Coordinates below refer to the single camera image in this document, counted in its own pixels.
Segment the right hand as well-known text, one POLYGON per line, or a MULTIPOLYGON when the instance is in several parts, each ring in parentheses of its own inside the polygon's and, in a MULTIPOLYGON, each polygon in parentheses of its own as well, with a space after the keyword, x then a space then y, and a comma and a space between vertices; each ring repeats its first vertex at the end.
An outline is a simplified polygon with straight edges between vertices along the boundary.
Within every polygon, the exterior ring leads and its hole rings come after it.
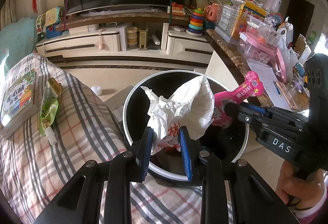
POLYGON ((294 173, 295 167, 284 161, 276 187, 277 195, 285 204, 288 204, 290 196, 298 198, 300 201, 296 208, 299 210, 314 207, 325 193, 323 170, 317 170, 314 179, 310 181, 299 179, 294 173))

